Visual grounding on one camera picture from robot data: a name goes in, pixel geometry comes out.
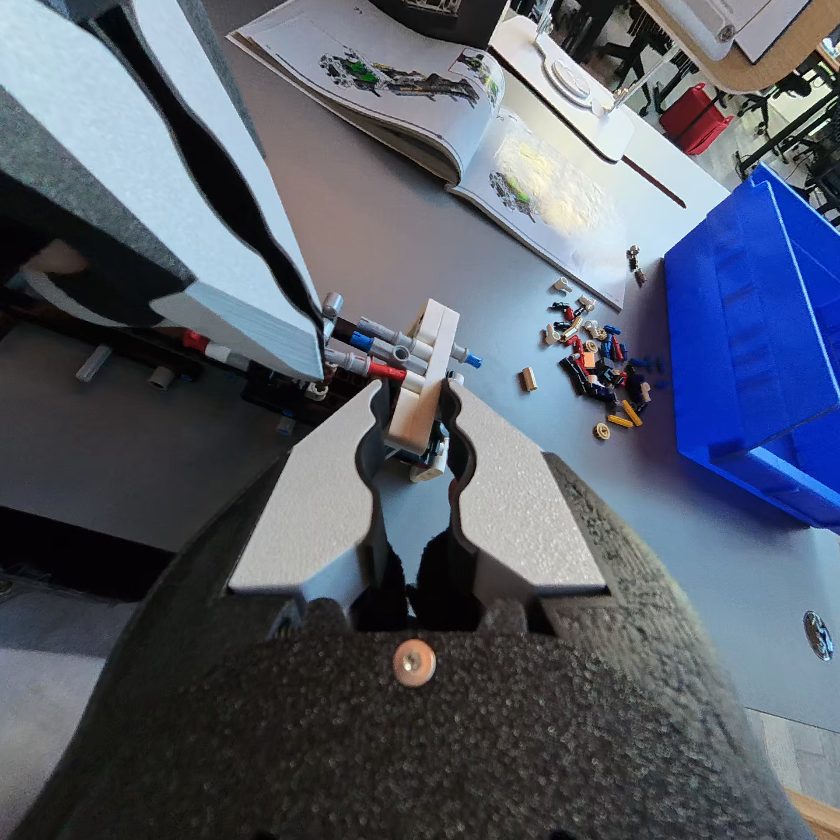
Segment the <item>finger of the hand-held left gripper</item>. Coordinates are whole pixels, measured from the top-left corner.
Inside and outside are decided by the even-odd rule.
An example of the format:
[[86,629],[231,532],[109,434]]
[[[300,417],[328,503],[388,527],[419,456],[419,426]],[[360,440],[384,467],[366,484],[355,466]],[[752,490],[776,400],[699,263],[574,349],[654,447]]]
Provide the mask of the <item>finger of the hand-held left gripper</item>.
[[302,314],[317,294],[259,137],[202,2],[102,2],[98,28],[169,123],[215,214]]
[[165,116],[98,28],[101,3],[2,2],[2,91],[190,270],[193,283],[154,310],[273,371],[321,380],[322,309],[297,310],[215,214]]

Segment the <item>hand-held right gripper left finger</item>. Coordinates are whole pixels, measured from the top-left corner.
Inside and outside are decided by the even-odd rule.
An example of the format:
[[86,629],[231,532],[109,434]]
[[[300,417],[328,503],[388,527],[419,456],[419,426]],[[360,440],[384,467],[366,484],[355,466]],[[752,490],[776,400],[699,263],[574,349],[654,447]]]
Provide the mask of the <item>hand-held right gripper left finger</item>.
[[375,484],[389,395],[369,381],[292,448],[228,579],[232,593],[357,601],[403,578]]

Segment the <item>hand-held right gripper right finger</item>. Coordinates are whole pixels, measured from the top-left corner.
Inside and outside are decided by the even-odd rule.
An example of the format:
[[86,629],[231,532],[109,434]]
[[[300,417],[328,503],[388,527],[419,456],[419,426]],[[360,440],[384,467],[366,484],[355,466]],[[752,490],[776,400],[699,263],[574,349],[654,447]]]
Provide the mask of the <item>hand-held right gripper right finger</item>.
[[604,573],[541,447],[452,378],[442,383],[439,407],[455,488],[448,529],[421,562],[420,592],[606,595]]

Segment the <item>black and white lego truck model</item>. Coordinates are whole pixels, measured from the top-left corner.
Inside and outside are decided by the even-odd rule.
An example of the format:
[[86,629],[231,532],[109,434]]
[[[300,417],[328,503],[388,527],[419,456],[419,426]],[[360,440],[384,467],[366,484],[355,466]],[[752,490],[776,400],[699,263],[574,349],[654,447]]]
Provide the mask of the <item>black and white lego truck model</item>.
[[390,329],[368,318],[342,317],[343,298],[330,292],[322,300],[327,354],[322,378],[310,381],[272,371],[228,346],[189,329],[165,325],[155,329],[100,327],[97,344],[110,352],[143,361],[154,370],[150,383],[164,390],[181,378],[197,380],[190,364],[215,365],[243,382],[242,398],[279,417],[277,432],[305,434],[325,423],[373,379],[381,380],[388,408],[383,421],[386,457],[408,468],[409,480],[422,483],[444,474],[449,432],[438,408],[441,383],[463,382],[453,364],[479,368],[481,358],[456,341],[459,315],[428,299],[411,326]]

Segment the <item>pile of small lego pieces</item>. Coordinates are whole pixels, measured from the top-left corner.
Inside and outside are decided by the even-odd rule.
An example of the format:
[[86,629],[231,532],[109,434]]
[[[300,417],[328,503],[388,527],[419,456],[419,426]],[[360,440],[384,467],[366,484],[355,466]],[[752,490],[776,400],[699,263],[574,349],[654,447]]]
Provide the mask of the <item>pile of small lego pieces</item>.
[[560,351],[557,365],[574,394],[598,403],[603,420],[592,430],[607,441],[614,429],[642,427],[655,394],[669,382],[665,358],[634,355],[621,329],[595,317],[597,302],[586,291],[576,292],[561,276],[551,286],[560,299],[548,306],[549,322],[540,330],[541,344]]

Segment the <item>open lego instruction booklet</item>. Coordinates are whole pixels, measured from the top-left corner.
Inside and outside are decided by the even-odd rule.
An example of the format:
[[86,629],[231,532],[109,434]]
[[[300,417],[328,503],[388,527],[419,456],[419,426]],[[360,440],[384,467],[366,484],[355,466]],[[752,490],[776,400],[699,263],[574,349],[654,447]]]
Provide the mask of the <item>open lego instruction booklet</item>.
[[504,103],[487,51],[416,34],[370,2],[285,2],[227,38],[622,310],[616,200],[560,139]]

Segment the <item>black lego set box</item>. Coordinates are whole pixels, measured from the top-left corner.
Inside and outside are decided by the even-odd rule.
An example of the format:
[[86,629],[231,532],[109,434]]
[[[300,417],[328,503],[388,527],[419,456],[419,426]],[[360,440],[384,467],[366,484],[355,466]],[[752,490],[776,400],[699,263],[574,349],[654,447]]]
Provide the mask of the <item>black lego set box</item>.
[[485,49],[510,8],[510,1],[371,1],[413,32],[462,46]]

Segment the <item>blue plastic bin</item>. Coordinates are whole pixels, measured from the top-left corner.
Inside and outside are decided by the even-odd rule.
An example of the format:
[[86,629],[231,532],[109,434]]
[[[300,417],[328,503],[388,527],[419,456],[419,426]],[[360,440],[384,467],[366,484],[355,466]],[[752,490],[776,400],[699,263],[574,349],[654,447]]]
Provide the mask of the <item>blue plastic bin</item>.
[[769,167],[665,254],[678,451],[839,531],[839,236]]

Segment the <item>white lamp base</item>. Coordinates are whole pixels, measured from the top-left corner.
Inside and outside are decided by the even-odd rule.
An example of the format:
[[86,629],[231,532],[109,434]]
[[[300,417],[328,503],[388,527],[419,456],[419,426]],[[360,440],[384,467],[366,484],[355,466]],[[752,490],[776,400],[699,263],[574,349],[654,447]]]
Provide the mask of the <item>white lamp base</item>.
[[612,93],[577,65],[553,39],[538,35],[530,18],[499,23],[490,51],[557,117],[603,159],[619,162],[634,136],[624,108],[610,110]]

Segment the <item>red container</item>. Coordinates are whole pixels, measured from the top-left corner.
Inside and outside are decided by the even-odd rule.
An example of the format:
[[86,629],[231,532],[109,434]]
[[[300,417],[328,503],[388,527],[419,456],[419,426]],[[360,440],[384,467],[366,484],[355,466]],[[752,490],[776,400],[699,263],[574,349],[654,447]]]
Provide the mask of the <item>red container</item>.
[[659,117],[665,137],[688,156],[706,152],[735,120],[722,108],[727,94],[714,88],[711,97],[699,82],[684,92]]

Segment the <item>black office chair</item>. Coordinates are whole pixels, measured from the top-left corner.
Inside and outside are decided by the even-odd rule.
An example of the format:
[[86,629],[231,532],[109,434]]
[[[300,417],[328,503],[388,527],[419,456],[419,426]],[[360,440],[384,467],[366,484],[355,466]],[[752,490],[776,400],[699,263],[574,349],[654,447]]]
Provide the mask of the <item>black office chair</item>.
[[769,105],[771,122],[768,122],[767,136],[761,145],[749,153],[736,153],[735,168],[741,181],[766,158],[784,158],[800,138],[810,131],[825,116],[838,100],[839,79],[837,72],[829,72],[828,81],[823,83],[808,98],[788,97],[773,99]]

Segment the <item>wood-edged table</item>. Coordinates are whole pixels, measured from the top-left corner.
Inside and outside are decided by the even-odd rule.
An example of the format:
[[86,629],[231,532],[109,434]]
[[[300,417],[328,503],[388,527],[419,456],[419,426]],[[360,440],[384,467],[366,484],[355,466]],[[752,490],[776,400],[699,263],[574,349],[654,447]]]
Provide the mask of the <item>wood-edged table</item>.
[[797,68],[838,23],[838,1],[640,1],[656,24],[724,91],[754,92]]

